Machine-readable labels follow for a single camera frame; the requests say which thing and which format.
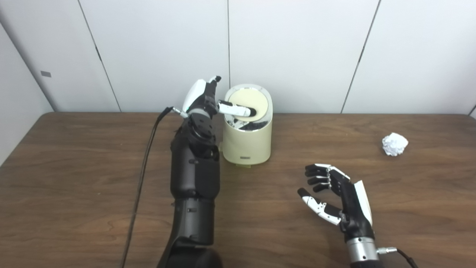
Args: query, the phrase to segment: prosthetic hand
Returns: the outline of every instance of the prosthetic hand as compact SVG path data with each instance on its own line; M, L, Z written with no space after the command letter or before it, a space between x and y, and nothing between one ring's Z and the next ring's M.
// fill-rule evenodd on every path
M213 89L213 97L211 96L210 92L206 93L205 90L207 89L208 84L213 83L213 81L219 82L220 80L221 77L215 76L212 77L208 83L205 82L205 80L203 79L196 81L195 84L193 84L192 88L189 90L187 96L185 97L185 101L183 103L182 108L184 112L177 109L174 109L174 111L180 113L182 117L186 118L187 114L191 112L191 109L196 108L193 106L194 103L196 104L196 102L200 103L204 100L208 100L210 102L213 102L211 107L213 106L214 111L210 111L213 114L216 114L218 112L237 116L255 116L256 110L254 108L241 106L223 100L218 100L215 103L215 89Z
M342 200L342 209L318 198L314 198L304 188L297 192L308 207L326 221L338 225L344 233L344 241L350 255L351 268L383 268L378 254L394 252L393 247L375 247L372 214L364 184L353 184L342 171L331 165L314 164L306 166L307 183L315 185L314 192L330 189Z

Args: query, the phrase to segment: cable connector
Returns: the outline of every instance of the cable connector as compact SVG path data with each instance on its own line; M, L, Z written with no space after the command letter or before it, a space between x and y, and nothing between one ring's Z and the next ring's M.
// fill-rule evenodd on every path
M396 247L379 247L379 248L377 248L377 254L379 254L379 255L393 253L393 252L397 252Z
M187 118L187 117L188 117L188 113L186 113L186 112L184 112L184 111L182 111L182 110L179 110L179 109L177 109L177 108L175 108L175 107L172 107L172 111L174 111L174 112L180 114L180 116L182 116L183 118Z

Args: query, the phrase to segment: black robotic finger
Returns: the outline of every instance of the black robotic finger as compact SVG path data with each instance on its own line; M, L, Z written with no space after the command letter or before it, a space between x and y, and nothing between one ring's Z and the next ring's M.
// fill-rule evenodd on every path
M307 170L304 175L306 175L306 177L327 176L327 172L315 168Z
M318 183L327 183L329 182L329 179L324 176L315 176L314 178L310 178L307 180L307 184L313 185L313 184L318 184Z
M330 166L331 165L327 165L327 164L312 164L312 165L307 165L305 167L305 169L306 169L306 171L319 169L323 172L327 172L327 168L330 167Z
M308 191L306 191L306 189L304 189L304 188L299 188L299 189L297 190L297 194L298 194L300 197L311 196L311 194L310 194Z
M320 183L312 188L315 193L318 193L322 190L329 189L329 183Z

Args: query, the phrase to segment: black cable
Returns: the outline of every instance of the black cable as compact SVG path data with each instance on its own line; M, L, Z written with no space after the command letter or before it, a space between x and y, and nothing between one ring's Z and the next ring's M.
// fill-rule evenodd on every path
M408 262L408 264L412 267L412 268L418 268L417 264L415 263L415 261L410 258L407 254L405 254L403 251L401 251L400 249L397 248L397 252L400 253L400 255L402 255Z
M132 238L132 231L134 230L134 222L136 221L137 208L139 207L140 193L142 192L142 184L144 183L144 174L146 172L147 159L149 158L150 148L152 147L152 142L154 141L155 131L157 130L157 126L159 125L159 122L162 120L162 118L164 118L164 116L166 116L170 111L172 111L172 108L173 107L167 107L161 114L159 114L159 116L157 117L157 120L155 121L154 126L152 127L152 133L150 133L150 138L149 138L149 142L147 143L144 160L142 160L142 168L140 170L140 175L139 175L139 185L137 186L136 200L134 201L132 216L130 217L129 230L127 232L127 239L126 239L126 246L124 248L124 253L122 254L122 259L119 265L120 268L124 268L124 265L126 265L127 253L129 252L130 240Z

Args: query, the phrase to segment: robotic finger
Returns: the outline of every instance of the robotic finger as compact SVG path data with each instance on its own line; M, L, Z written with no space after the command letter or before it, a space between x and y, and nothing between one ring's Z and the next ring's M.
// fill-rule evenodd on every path
M312 164L306 166L306 177L312 176L327 176L327 169L331 167L331 165L327 164Z
M323 203L320 199L314 198L304 188L300 188L297 193L301 196L306 205L311 208L319 217L338 225L340 223L340 211L341 209L331 204Z
M330 187L329 183L319 183L316 186L314 186L312 190L314 191L314 193L318 193L322 190L329 189L329 187Z
M231 102L218 100L218 112L237 116L252 117L256 115L256 109L245 107Z
M315 176L315 177L310 178L310 179L307 180L307 184L309 184L309 185L314 185L314 184L318 184L318 183L328 184L329 183L329 178L327 178L325 176Z

